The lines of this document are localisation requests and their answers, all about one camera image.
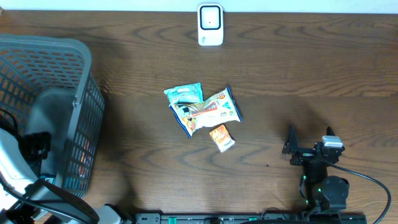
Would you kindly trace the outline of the cream snack bag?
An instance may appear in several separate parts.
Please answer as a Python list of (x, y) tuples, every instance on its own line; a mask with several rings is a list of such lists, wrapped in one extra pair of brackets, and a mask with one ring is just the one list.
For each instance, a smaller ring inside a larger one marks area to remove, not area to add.
[(188, 138), (200, 128), (211, 128), (225, 122), (243, 120), (230, 86), (203, 102), (176, 103), (169, 105), (169, 108)]

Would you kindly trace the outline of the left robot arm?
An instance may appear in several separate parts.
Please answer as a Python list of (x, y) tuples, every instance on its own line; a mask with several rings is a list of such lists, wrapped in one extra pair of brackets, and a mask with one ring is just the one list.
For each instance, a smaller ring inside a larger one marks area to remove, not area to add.
[(35, 115), (23, 132), (1, 113), (1, 222), (32, 223), (51, 213), (57, 223), (99, 223), (82, 197), (89, 167), (75, 159), (69, 120)]

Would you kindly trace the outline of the light green wet wipes pack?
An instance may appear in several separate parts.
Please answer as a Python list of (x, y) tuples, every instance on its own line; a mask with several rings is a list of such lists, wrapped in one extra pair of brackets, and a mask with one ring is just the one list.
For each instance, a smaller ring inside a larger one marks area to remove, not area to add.
[(201, 103), (203, 101), (201, 83), (175, 86), (164, 90), (164, 94), (167, 96), (170, 104)]

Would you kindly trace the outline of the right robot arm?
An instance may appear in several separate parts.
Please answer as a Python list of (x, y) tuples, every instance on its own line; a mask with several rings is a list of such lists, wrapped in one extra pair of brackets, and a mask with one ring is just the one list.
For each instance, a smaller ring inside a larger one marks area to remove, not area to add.
[(303, 167), (300, 193), (309, 207), (307, 213), (339, 213), (346, 208), (349, 182), (335, 175), (328, 175), (328, 168), (339, 161), (345, 150), (342, 140), (331, 127), (313, 147), (300, 147), (295, 128), (290, 125), (283, 154), (291, 156), (290, 164)]

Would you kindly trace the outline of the small orange snack packet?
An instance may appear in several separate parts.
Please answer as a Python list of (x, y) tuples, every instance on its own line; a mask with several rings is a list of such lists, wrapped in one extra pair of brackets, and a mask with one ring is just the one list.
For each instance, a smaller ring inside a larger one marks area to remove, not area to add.
[(233, 147), (236, 141), (231, 137), (225, 125), (220, 125), (210, 132), (210, 137), (221, 153)]

